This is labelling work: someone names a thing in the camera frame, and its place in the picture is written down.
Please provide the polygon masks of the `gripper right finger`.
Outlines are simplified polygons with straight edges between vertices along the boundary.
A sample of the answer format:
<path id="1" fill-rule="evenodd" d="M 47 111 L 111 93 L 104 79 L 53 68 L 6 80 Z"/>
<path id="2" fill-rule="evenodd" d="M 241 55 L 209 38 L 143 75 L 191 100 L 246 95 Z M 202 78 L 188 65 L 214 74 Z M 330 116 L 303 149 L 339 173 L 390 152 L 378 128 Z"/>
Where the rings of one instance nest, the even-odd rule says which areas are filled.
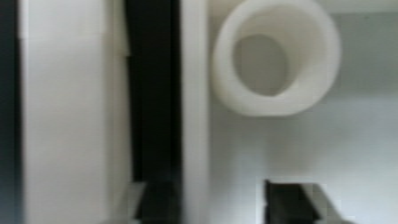
<path id="1" fill-rule="evenodd" d="M 305 183 L 301 185 L 301 190 L 317 213 L 314 224 L 355 224 L 342 218 L 319 185 Z"/>

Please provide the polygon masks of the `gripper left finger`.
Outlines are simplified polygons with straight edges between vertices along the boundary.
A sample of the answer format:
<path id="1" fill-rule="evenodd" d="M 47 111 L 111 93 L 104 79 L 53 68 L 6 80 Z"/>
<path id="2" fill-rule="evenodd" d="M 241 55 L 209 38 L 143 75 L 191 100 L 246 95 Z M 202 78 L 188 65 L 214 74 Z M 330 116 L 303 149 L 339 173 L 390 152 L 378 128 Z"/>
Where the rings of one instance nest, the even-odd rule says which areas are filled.
<path id="1" fill-rule="evenodd" d="M 140 224 L 138 209 L 145 191 L 143 182 L 122 184 L 117 194 L 115 224 Z"/>

